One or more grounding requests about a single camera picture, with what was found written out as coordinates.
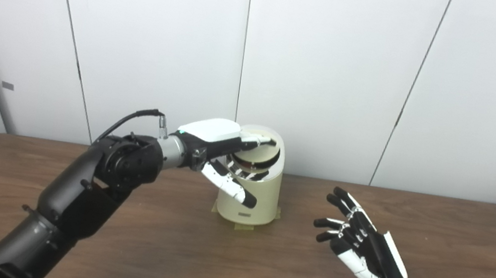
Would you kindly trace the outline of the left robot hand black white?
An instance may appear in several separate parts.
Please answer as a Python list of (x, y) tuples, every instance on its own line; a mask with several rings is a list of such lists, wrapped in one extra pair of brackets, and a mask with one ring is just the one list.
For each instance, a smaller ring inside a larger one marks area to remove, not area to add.
[(252, 134), (235, 121), (213, 118), (181, 125), (171, 133), (182, 144), (180, 167), (199, 171), (213, 185), (247, 208), (254, 208), (257, 198), (236, 180), (219, 157), (253, 150), (263, 145), (277, 145), (269, 136)]

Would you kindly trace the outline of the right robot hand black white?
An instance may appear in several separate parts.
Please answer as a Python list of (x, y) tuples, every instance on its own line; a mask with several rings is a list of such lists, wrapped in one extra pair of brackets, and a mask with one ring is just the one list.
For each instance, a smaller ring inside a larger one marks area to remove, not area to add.
[(328, 242), (334, 255), (356, 278), (408, 278), (407, 268), (390, 232), (378, 231), (350, 193), (335, 187), (326, 199), (346, 219), (315, 219), (316, 228), (326, 228), (316, 236), (317, 242)]

